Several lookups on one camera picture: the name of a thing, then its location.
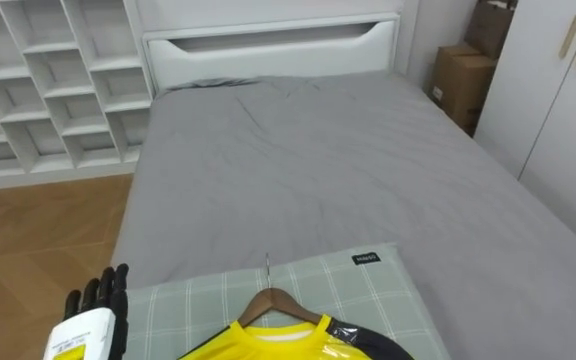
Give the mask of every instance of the white wardrobe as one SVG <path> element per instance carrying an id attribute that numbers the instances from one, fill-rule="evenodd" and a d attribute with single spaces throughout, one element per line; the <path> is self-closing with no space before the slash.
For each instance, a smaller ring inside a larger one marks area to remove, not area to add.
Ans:
<path id="1" fill-rule="evenodd" d="M 576 0 L 521 0 L 475 140 L 576 232 Z"/>

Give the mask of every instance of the hanger hook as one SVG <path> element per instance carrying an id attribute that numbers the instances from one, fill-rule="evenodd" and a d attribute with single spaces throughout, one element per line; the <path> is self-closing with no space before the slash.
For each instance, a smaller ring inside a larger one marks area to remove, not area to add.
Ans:
<path id="1" fill-rule="evenodd" d="M 270 289 L 270 256 L 266 253 L 266 280 L 268 289 Z"/>

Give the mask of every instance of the white headboard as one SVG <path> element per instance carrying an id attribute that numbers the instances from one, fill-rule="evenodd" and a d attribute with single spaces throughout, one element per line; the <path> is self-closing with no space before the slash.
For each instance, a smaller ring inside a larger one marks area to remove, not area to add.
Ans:
<path id="1" fill-rule="evenodd" d="M 418 6 L 418 0 L 124 1 L 135 36 L 142 35 L 140 54 L 155 91 L 219 77 L 388 68 L 406 74 Z M 229 11 L 217 10 L 225 4 Z"/>

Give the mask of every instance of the robotic hand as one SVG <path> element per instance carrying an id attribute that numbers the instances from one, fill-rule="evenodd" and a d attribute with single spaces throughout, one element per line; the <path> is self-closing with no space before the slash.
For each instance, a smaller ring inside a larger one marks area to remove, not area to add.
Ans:
<path id="1" fill-rule="evenodd" d="M 64 319 L 48 338 L 44 360 L 120 360 L 128 337 L 128 265 L 108 267 L 66 298 Z"/>

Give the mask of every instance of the cardboard box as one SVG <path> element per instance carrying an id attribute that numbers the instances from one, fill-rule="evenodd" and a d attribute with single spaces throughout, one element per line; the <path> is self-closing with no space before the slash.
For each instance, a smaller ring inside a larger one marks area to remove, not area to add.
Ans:
<path id="1" fill-rule="evenodd" d="M 440 47 L 429 96 L 460 128 L 474 132 L 496 65 L 468 45 Z"/>
<path id="2" fill-rule="evenodd" d="M 493 60 L 499 59 L 515 13 L 516 1 L 479 0 L 464 41 Z"/>

